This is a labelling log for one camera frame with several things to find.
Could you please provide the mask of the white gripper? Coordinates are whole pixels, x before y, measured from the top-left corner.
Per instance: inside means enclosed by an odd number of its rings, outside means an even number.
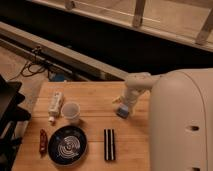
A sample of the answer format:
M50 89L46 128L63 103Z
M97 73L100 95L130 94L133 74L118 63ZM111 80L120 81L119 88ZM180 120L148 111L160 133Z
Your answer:
M136 105L138 98L144 93L143 90L135 90L131 88L125 88L122 95L118 96L113 100L116 104L116 109L123 104L129 108L129 115L133 113L134 106Z

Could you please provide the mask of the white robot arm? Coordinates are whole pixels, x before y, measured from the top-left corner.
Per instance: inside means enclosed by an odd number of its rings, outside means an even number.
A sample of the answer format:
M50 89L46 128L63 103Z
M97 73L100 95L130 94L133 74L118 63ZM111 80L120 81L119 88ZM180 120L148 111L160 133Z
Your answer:
M150 170L213 171L213 68L131 73L117 115L131 115L145 91L150 92Z

